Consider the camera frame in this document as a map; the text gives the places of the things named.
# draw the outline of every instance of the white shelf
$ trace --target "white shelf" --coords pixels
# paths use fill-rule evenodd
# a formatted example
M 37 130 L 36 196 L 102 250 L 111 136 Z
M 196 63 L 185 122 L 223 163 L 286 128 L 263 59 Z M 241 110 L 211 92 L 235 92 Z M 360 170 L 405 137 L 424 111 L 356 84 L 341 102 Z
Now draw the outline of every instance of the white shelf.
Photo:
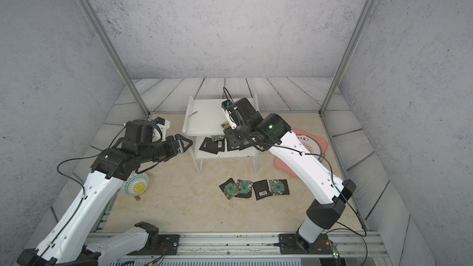
M 224 152 L 218 152 L 217 154 L 213 154 L 210 152 L 205 152 L 199 150 L 200 146 L 204 142 L 205 136 L 198 136 L 195 140 L 195 159 L 214 159 L 214 158 L 233 158 L 233 157 L 255 157 L 257 155 L 258 150 L 254 147 L 248 147 L 244 150 L 232 150 L 227 151 L 227 146 L 225 145 Z

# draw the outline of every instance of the white table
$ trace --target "white table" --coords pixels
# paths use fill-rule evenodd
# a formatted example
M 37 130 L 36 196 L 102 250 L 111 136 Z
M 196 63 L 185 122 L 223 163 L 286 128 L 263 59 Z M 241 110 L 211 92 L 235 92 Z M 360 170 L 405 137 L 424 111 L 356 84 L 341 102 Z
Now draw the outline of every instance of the white table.
M 222 102 L 225 100 L 226 99 L 194 100 L 193 97 L 189 98 L 182 132 L 186 137 L 197 137 L 194 141 L 195 151 L 193 151 L 192 148 L 189 148 L 189 151 L 191 152 L 195 168 L 199 175 L 202 175 L 202 164 L 204 160 L 235 157 L 252 157 L 253 172 L 257 172 L 258 150 L 254 147 L 248 147 L 244 150 L 227 151 L 227 140 L 224 140 L 224 152 L 213 154 L 199 150 L 205 137 L 223 134 L 223 128 L 220 125 L 227 121 L 222 109 Z M 254 98 L 248 98 L 248 101 L 259 111 L 258 97 L 256 95 Z

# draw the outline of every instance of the marble floor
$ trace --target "marble floor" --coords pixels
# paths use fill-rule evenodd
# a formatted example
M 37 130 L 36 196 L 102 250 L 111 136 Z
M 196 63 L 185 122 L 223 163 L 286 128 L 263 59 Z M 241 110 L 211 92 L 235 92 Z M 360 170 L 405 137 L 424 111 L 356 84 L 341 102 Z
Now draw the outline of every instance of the marble floor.
M 280 115 L 292 127 L 327 139 L 318 114 Z M 184 115 L 159 116 L 171 122 L 169 134 L 182 130 Z M 334 173 L 341 177 L 334 153 L 329 148 L 326 154 Z M 301 180 L 277 169 L 273 161 L 274 155 L 261 152 L 258 172 L 253 173 L 251 158 L 206 160 L 203 174 L 199 176 L 190 153 L 181 154 L 147 172 L 150 184 L 140 201 L 119 194 L 103 231 L 122 232 L 137 222 L 145 221 L 167 232 L 293 232 L 304 220 L 305 211 L 314 196 Z M 219 185 L 230 177 L 235 181 L 287 179 L 290 195 L 258 201 L 254 196 L 228 200 Z M 339 221 L 361 230 L 356 216 L 348 207 Z

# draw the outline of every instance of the table leg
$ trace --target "table leg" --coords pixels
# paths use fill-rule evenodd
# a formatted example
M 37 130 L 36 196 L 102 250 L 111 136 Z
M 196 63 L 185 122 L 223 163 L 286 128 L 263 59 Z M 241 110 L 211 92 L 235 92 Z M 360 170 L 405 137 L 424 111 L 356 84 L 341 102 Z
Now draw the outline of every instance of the table leg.
M 258 155 L 259 155 L 259 151 L 256 152 L 256 156 L 253 157 L 253 172 L 254 173 L 257 173 L 258 172 Z
M 191 153 L 192 160 L 194 161 L 194 165 L 195 165 L 195 169 L 197 170 L 197 174 L 201 175 L 202 172 L 199 172 L 199 166 L 197 165 L 197 161 L 195 160 L 194 151 L 192 150 L 192 147 L 189 148 L 189 152 Z

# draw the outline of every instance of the plate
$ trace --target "plate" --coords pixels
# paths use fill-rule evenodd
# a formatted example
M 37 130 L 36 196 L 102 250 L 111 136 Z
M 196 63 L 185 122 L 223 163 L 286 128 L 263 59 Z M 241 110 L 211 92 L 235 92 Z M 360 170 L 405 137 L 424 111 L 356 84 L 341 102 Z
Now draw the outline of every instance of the plate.
M 302 145 L 312 154 L 322 154 L 322 148 L 317 143 L 316 140 L 312 139 L 308 135 L 305 134 L 298 134 L 297 139 L 302 143 Z
M 129 197 L 138 196 L 145 192 L 149 182 L 150 178 L 148 178 L 147 174 L 132 173 L 128 180 L 121 185 L 121 192 Z

